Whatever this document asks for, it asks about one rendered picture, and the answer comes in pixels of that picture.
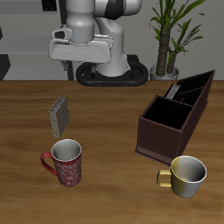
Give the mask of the green pot plant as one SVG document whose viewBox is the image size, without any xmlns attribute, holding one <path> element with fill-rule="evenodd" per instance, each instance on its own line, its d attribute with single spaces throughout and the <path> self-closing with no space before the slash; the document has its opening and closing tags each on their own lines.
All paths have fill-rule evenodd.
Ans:
<svg viewBox="0 0 224 224">
<path fill-rule="evenodd" d="M 152 8 L 156 16 L 150 20 L 157 23 L 153 30 L 157 34 L 158 41 L 157 63 L 150 68 L 152 81 L 176 81 L 179 70 L 175 67 L 176 57 L 179 53 L 187 53 L 186 46 L 194 40 L 202 39 L 197 36 L 200 24 L 187 31 L 192 19 L 182 24 L 179 21 L 206 0 L 195 0 L 190 3 L 186 0 L 179 9 L 176 8 L 176 0 L 158 0 L 159 10 Z"/>
</svg>

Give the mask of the grey book in caddy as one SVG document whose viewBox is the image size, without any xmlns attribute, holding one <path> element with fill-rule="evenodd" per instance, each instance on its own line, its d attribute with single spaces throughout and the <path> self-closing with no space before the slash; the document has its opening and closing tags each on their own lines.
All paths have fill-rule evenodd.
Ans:
<svg viewBox="0 0 224 224">
<path fill-rule="evenodd" d="M 178 92 L 179 88 L 180 88 L 180 85 L 172 84 L 170 90 L 168 91 L 165 97 L 167 99 L 172 99 L 174 95 Z"/>
</svg>

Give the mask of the dark brown desk caddy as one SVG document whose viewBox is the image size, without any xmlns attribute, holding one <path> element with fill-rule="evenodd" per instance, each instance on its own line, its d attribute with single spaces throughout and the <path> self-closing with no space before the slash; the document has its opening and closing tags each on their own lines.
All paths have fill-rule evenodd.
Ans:
<svg viewBox="0 0 224 224">
<path fill-rule="evenodd" d="M 178 80 L 172 99 L 156 95 L 138 120 L 135 153 L 170 166 L 187 146 L 206 106 L 215 71 Z"/>
</svg>

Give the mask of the yellow and white mug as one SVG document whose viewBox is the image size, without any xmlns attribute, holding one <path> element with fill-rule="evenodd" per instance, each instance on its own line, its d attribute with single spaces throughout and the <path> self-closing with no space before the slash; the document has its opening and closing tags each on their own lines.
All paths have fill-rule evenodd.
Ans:
<svg viewBox="0 0 224 224">
<path fill-rule="evenodd" d="M 191 198 L 207 176 L 207 168 L 196 157 L 180 156 L 171 162 L 169 170 L 159 170 L 157 185 L 171 188 L 182 198 Z"/>
</svg>

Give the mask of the red patterned mug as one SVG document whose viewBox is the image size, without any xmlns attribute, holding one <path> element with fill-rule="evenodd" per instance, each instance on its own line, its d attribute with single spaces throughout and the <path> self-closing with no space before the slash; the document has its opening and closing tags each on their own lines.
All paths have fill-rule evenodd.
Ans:
<svg viewBox="0 0 224 224">
<path fill-rule="evenodd" d="M 41 155 L 40 162 L 63 186 L 77 186 L 81 181 L 81 145 L 75 140 L 58 141 Z"/>
</svg>

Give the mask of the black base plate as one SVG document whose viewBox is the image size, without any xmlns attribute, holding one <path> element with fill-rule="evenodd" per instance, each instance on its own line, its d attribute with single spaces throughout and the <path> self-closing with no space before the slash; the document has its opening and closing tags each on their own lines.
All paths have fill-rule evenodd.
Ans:
<svg viewBox="0 0 224 224">
<path fill-rule="evenodd" d="M 137 87 L 149 77 L 147 68 L 137 61 L 129 61 L 130 70 L 117 77 L 107 77 L 96 71 L 91 73 L 93 63 L 83 63 L 76 70 L 76 80 L 87 87 Z"/>
</svg>

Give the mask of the dark grey standing book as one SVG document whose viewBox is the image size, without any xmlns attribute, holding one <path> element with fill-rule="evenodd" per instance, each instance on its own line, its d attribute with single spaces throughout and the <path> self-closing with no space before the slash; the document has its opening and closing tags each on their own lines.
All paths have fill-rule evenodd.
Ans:
<svg viewBox="0 0 224 224">
<path fill-rule="evenodd" d="M 49 110 L 52 135 L 61 137 L 70 122 L 66 97 L 59 97 Z"/>
</svg>

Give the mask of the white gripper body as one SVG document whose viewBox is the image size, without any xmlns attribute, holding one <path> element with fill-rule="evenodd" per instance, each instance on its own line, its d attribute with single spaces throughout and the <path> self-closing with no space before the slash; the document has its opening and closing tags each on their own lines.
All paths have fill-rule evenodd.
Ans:
<svg viewBox="0 0 224 224">
<path fill-rule="evenodd" d="M 52 60 L 71 60 L 78 62 L 109 63 L 113 40 L 108 35 L 95 34 L 94 39 L 85 44 L 71 40 L 53 38 L 49 45 Z"/>
</svg>

